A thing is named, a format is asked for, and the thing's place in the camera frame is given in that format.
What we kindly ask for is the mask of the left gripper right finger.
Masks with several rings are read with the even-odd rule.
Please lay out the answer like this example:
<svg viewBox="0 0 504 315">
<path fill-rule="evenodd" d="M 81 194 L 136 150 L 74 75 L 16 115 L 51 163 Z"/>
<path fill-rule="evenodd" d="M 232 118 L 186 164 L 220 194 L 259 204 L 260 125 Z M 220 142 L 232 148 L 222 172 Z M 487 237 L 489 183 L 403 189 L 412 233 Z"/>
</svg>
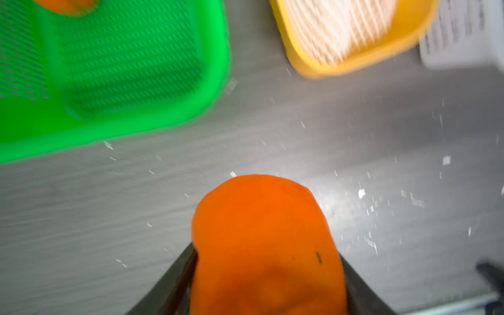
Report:
<svg viewBox="0 0 504 315">
<path fill-rule="evenodd" d="M 349 315 L 397 315 L 342 256 Z"/>
</svg>

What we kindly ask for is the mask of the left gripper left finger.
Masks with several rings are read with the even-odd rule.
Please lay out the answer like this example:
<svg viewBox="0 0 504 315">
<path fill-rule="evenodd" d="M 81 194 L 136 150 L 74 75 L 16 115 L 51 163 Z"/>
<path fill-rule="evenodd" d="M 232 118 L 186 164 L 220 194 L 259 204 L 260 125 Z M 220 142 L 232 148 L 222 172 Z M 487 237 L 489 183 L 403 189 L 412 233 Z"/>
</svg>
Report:
<svg viewBox="0 0 504 315">
<path fill-rule="evenodd" d="M 155 286 L 127 315 L 189 315 L 198 254 L 189 244 Z"/>
</svg>

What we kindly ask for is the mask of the netted orange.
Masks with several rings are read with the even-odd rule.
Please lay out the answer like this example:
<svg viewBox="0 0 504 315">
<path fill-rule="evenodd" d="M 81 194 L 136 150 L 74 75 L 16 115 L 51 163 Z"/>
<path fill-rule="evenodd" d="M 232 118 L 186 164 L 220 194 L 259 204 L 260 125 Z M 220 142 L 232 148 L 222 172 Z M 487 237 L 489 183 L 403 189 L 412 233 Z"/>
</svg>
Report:
<svg viewBox="0 0 504 315">
<path fill-rule="evenodd" d="M 312 192 L 270 175 L 231 178 L 192 220 L 191 314 L 346 314 L 341 258 Z"/>
<path fill-rule="evenodd" d="M 99 0 L 34 0 L 43 8 L 67 17 L 82 17 L 93 12 L 100 4 Z"/>
</svg>

